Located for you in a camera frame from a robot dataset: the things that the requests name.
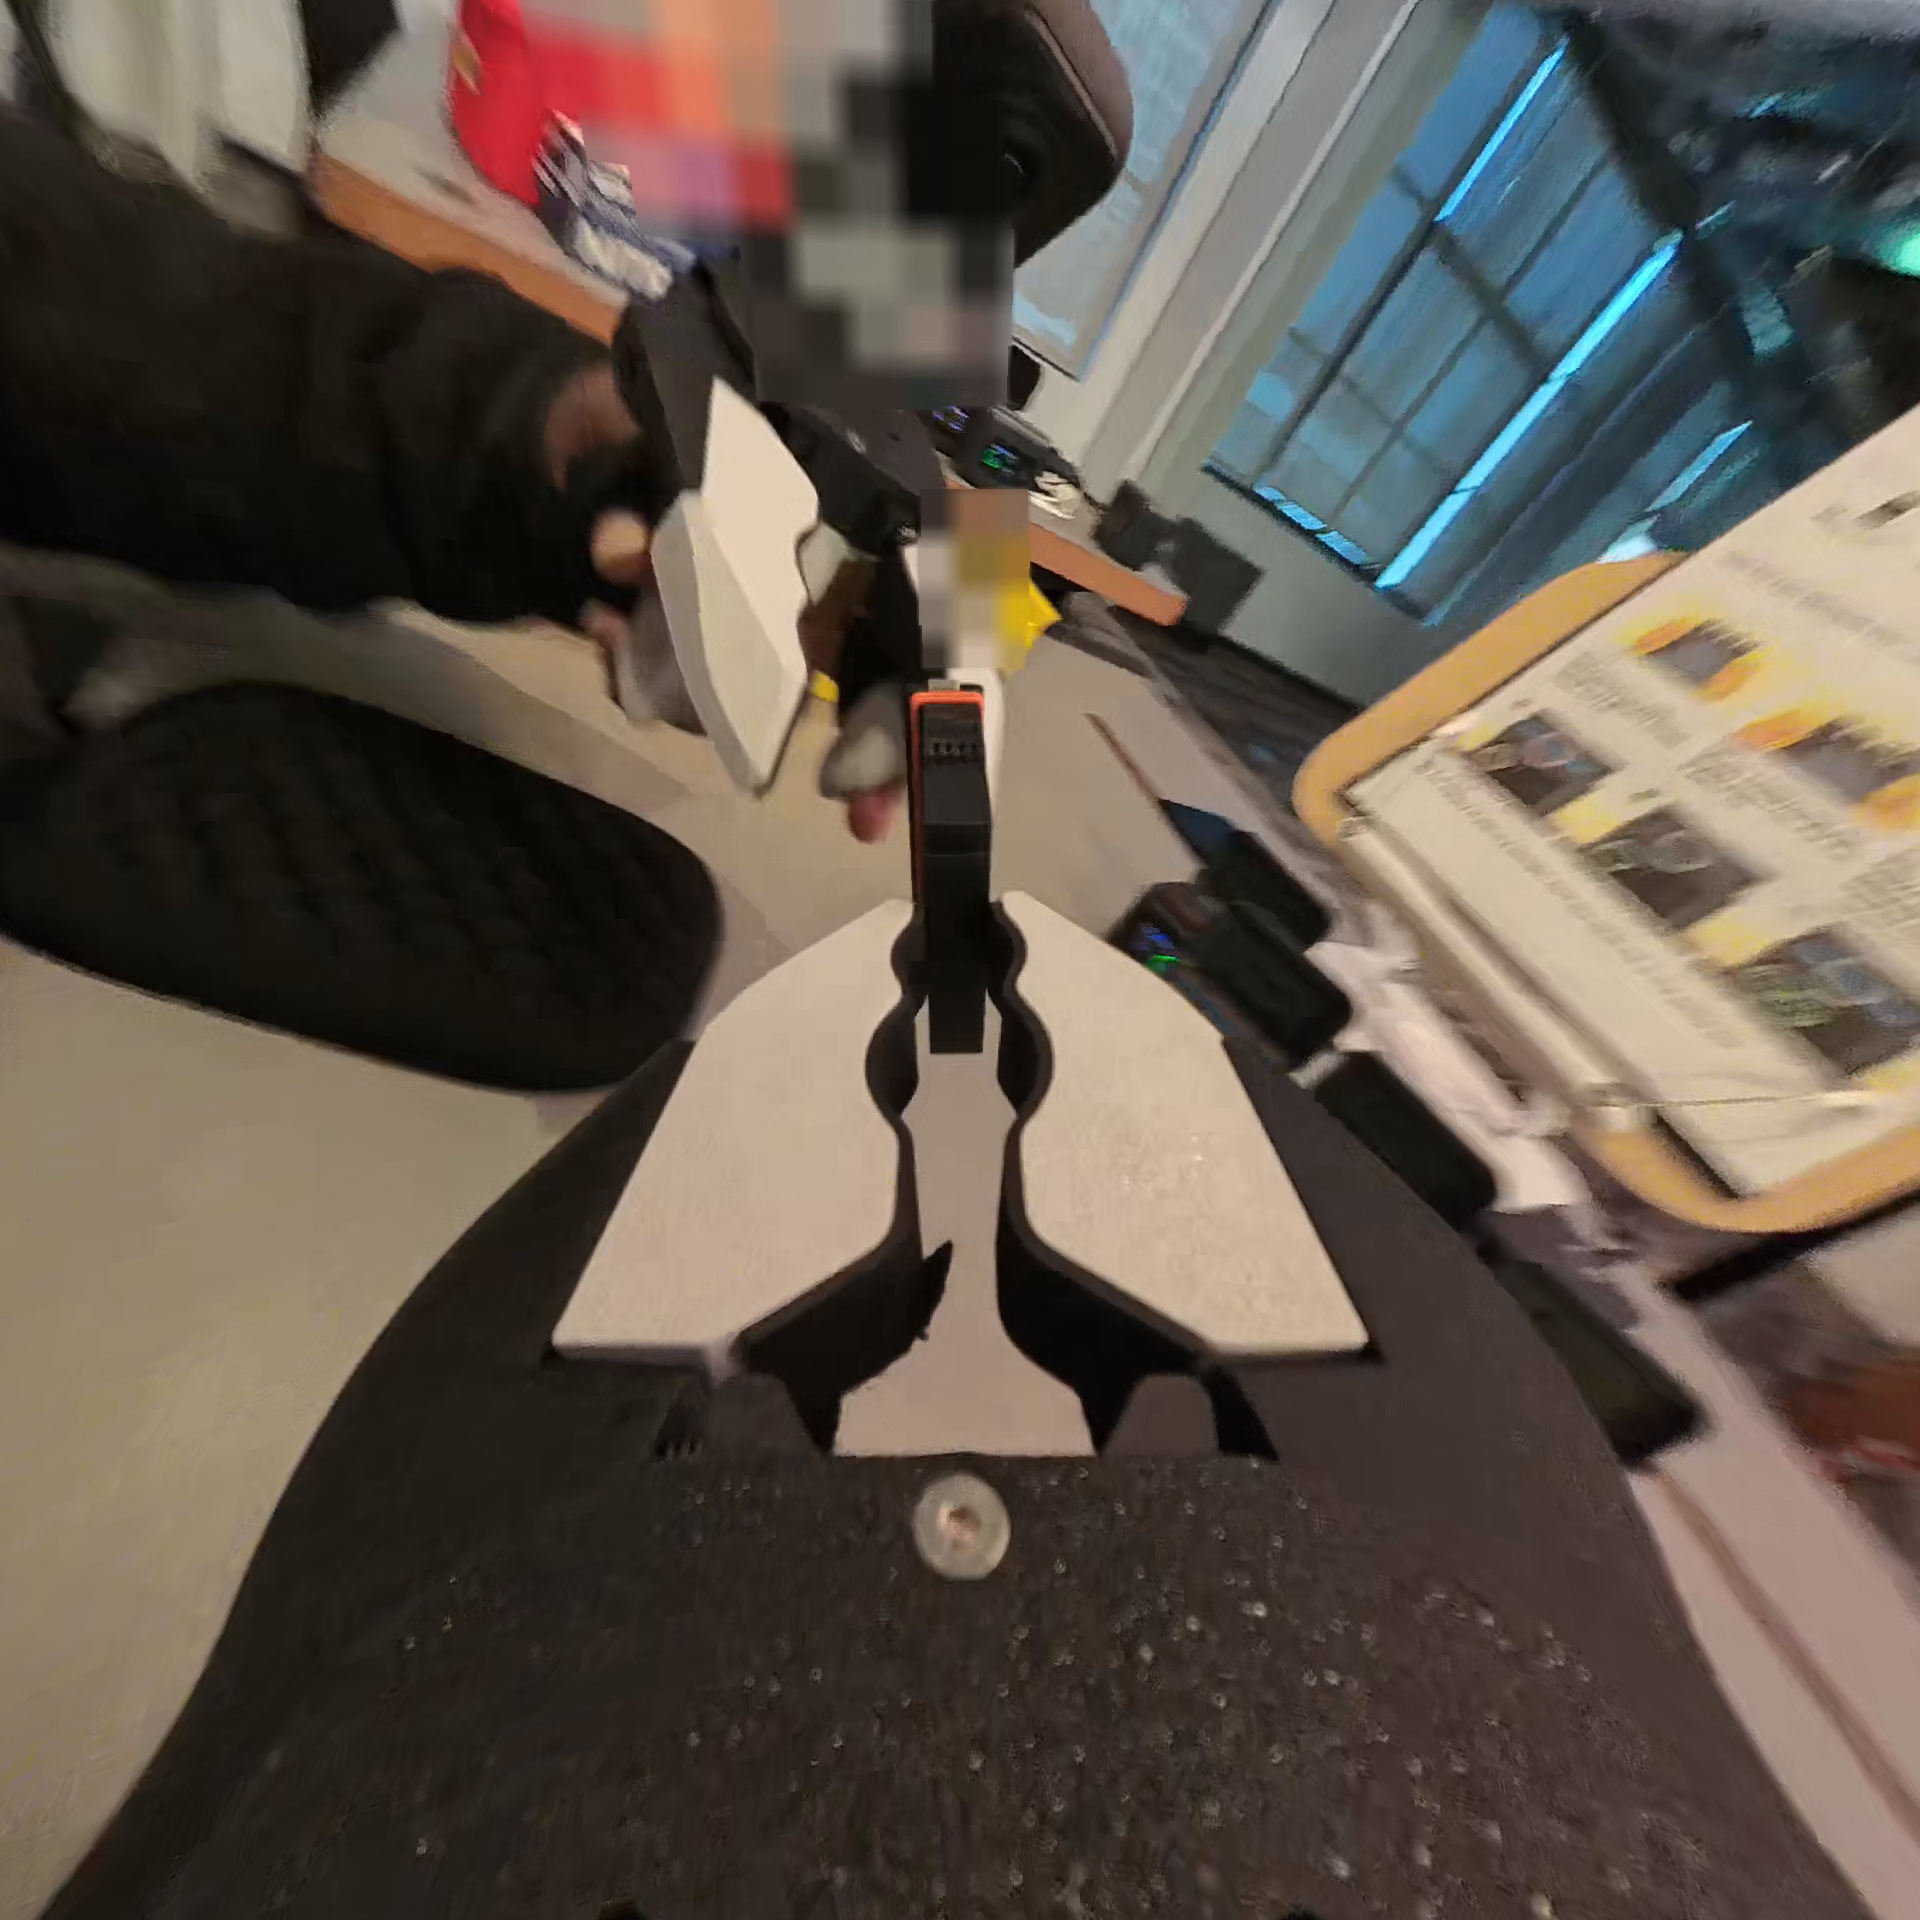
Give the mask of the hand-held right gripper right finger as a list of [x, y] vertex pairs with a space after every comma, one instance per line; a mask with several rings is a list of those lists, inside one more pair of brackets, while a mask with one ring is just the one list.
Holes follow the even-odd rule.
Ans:
[[1242, 1373], [1365, 1355], [1354, 1293], [1224, 1034], [1028, 893], [996, 925], [1000, 1322], [1092, 1451], [1143, 1390], [1193, 1407], [1202, 1450], [1259, 1451]]

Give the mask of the black honeycomb cushion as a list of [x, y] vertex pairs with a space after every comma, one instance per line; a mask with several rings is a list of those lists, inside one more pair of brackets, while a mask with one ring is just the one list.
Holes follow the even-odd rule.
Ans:
[[682, 1040], [725, 911], [643, 819], [413, 719], [200, 688], [5, 773], [5, 933], [476, 1087], [610, 1087]]

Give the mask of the printed instruction sheet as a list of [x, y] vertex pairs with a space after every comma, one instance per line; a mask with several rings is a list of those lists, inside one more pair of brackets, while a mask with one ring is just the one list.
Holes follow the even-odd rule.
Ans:
[[1909, 411], [1349, 786], [1576, 1082], [1738, 1196], [1916, 1131], [1916, 491]]

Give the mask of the large window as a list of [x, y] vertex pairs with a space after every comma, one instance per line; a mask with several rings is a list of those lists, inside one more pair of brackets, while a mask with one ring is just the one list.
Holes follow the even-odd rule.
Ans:
[[1761, 452], [1569, 31], [1498, 5], [1204, 471], [1437, 626], [1708, 538]]

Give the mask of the person's left forearm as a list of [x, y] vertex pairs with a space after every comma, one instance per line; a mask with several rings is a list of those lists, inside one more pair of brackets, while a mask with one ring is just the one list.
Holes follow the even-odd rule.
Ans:
[[605, 359], [503, 282], [280, 237], [2, 123], [2, 532], [344, 612], [575, 621], [549, 421]]

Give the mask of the black battery orange trim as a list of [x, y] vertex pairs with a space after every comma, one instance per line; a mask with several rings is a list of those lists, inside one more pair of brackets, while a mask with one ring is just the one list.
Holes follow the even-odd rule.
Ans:
[[993, 781], [987, 699], [936, 682], [915, 688], [907, 722], [909, 867], [919, 983], [933, 1054], [979, 1054], [993, 958]]

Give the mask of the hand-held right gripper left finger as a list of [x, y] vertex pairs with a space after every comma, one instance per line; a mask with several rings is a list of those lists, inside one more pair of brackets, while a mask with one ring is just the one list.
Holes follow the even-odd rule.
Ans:
[[930, 1330], [905, 1128], [921, 1078], [915, 911], [880, 902], [789, 956], [691, 1045], [554, 1328], [563, 1359], [771, 1380], [837, 1450], [847, 1402]]

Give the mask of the black office chair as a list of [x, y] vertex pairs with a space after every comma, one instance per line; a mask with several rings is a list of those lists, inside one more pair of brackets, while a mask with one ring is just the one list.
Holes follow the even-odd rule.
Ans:
[[1092, 2], [1000, 2], [989, 13], [1007, 46], [993, 74], [1013, 90], [1024, 268], [1116, 187], [1135, 143], [1135, 94]]

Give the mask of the wooden desk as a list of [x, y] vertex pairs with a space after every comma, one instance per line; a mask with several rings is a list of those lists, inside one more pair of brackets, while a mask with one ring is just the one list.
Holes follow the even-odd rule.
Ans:
[[620, 302], [565, 260], [507, 247], [329, 155], [313, 157], [306, 180], [317, 214], [341, 232], [426, 271], [491, 277], [584, 335], [612, 342]]
[[1066, 518], [1028, 518], [1028, 554], [1035, 570], [1153, 626], [1176, 629], [1184, 620], [1187, 597], [1177, 584], [1153, 566], [1120, 565]]

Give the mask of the red plastic bin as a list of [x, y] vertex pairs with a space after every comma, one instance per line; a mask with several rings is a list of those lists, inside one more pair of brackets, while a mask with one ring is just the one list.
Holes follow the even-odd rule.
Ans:
[[449, 126], [498, 195], [536, 207], [545, 85], [523, 2], [458, 2], [449, 23]]

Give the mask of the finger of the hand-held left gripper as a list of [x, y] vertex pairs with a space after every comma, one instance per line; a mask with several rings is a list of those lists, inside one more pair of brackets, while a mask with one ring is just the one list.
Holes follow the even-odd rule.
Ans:
[[802, 543], [819, 495], [771, 418], [715, 376], [703, 475], [653, 532], [657, 624], [692, 719], [743, 792], [763, 795], [809, 698]]

